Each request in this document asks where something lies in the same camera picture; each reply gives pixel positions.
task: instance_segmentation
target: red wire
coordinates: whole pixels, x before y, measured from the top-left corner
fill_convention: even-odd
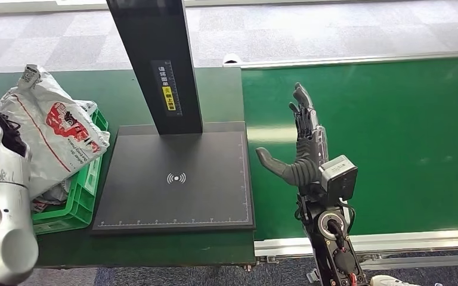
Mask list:
[[[350,273],[350,286],[357,286],[357,277],[354,273]]]

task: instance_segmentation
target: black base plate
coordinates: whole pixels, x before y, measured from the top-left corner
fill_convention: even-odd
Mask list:
[[[255,228],[245,123],[203,129],[120,127],[93,232]]]

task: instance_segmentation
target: green table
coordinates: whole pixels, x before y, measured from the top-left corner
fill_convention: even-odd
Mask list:
[[[119,125],[151,123],[130,70],[53,75],[73,98],[98,102],[112,134]],[[19,76],[0,74],[0,96]],[[241,73],[197,69],[196,78],[206,122],[241,120],[243,85],[255,237],[252,231],[118,237],[71,231],[39,237],[40,266],[244,265],[255,261],[254,245],[259,255],[311,253],[293,218],[296,189],[264,170],[253,152],[263,146],[293,160],[296,131],[287,103],[295,82],[312,96],[330,156],[345,154],[359,167],[350,201],[357,210],[355,249],[381,250],[378,243],[392,240],[401,244],[389,249],[458,247],[458,57],[249,66]],[[110,155],[103,159],[98,195]],[[407,244],[410,239],[419,242]],[[295,250],[280,252],[277,245]]]

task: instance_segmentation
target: white shoe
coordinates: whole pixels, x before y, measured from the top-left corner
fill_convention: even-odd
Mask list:
[[[371,279],[371,286],[419,286],[416,284],[410,284],[402,282],[392,276],[388,275],[376,275]]]

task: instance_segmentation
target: green plastic crate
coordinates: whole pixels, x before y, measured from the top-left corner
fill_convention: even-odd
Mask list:
[[[108,122],[99,110],[92,114],[92,121],[101,130],[108,130]],[[73,175],[65,205],[48,206],[42,213],[32,215],[36,234],[86,228],[92,222],[101,160],[102,157],[95,159]]]

